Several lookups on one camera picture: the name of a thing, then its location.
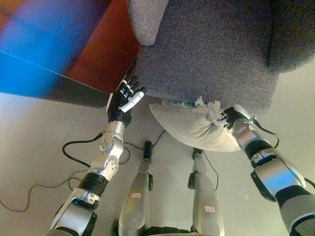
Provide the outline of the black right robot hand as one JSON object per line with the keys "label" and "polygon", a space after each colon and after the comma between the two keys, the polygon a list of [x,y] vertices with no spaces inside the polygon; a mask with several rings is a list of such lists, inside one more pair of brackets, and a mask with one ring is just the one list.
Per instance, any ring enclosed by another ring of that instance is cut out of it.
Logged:
{"label": "black right robot hand", "polygon": [[236,104],[223,111],[219,111],[219,117],[213,124],[231,130],[233,128],[233,123],[239,119],[244,119],[245,122],[252,123],[256,117],[251,116],[241,105]]}

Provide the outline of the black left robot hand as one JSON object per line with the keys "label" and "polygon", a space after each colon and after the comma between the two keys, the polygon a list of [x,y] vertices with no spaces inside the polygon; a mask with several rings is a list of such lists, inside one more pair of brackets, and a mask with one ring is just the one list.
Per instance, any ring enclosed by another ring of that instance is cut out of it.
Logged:
{"label": "black left robot hand", "polygon": [[139,88],[136,76],[130,80],[124,79],[114,93],[110,94],[106,111],[108,122],[122,122],[125,127],[131,123],[131,109],[144,97],[146,88]]}

